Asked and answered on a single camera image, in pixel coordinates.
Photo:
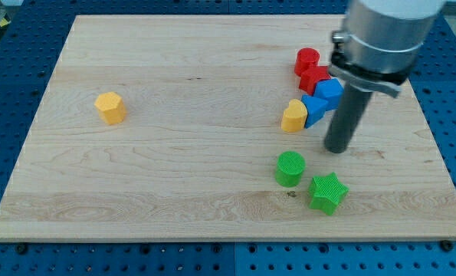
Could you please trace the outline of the black and silver mounting clamp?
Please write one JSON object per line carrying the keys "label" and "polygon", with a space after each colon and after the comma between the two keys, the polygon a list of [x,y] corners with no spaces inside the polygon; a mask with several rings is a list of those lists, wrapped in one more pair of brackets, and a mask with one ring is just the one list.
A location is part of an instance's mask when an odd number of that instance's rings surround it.
{"label": "black and silver mounting clamp", "polygon": [[330,75],[363,92],[399,95],[408,77],[407,52],[377,48],[344,30],[333,31],[331,41]]}

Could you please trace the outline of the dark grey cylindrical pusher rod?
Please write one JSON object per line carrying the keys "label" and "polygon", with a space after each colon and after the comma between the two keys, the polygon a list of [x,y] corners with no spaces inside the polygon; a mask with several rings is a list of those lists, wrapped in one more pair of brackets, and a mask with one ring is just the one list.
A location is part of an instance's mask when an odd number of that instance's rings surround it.
{"label": "dark grey cylindrical pusher rod", "polygon": [[324,139],[328,151],[343,153],[347,150],[371,97],[372,91],[345,84],[339,106]]}

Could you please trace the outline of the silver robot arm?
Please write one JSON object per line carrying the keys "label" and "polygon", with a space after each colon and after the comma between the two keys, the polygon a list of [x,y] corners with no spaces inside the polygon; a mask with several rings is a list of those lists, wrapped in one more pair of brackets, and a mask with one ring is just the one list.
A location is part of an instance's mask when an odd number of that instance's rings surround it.
{"label": "silver robot arm", "polygon": [[445,0],[352,0],[333,31],[328,72],[344,81],[324,146],[346,151],[375,92],[396,98]]}

